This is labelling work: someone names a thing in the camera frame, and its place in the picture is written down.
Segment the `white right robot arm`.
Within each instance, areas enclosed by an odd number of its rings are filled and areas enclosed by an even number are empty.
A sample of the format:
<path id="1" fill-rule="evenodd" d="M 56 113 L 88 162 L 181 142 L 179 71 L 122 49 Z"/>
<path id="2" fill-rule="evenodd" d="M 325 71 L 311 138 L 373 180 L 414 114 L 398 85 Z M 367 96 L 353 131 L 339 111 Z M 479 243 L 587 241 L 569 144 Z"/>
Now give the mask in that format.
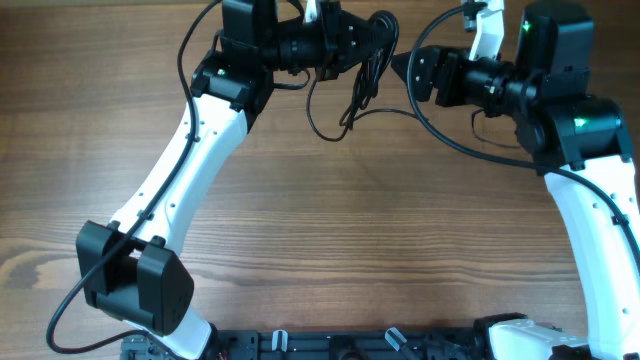
<path id="1" fill-rule="evenodd" d="M 472 105 L 508 116 L 544 178 L 568 233 L 587 309 L 577 337 L 518 313 L 479 319 L 462 351 L 472 359 L 635 359 L 639 355 L 639 200 L 633 146 L 618 105 L 588 91 L 594 23 L 572 1 L 535 1 L 522 14 L 514 61 L 499 57 L 500 1 L 457 13 L 470 48 L 418 39 L 392 66 L 410 104 Z"/>

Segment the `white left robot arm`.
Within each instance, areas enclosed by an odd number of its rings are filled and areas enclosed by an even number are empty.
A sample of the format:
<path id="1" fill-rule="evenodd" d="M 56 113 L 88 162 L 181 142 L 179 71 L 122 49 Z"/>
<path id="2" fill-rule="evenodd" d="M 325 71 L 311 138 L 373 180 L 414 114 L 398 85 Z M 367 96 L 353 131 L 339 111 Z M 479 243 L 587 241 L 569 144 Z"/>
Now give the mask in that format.
<path id="1" fill-rule="evenodd" d="M 316 81 L 357 70 L 341 125 L 377 93 L 399 36 L 396 18 L 360 18 L 336 1 L 299 4 L 280 21 L 274 1 L 224 1 L 223 26 L 191 78 L 182 82 L 181 125 L 136 194 L 107 225 L 86 223 L 76 239 L 89 306 L 130 323 L 176 359 L 219 359 L 216 328 L 191 301 L 194 281 L 180 260 L 195 212 L 225 160 L 244 141 L 278 71 Z"/>

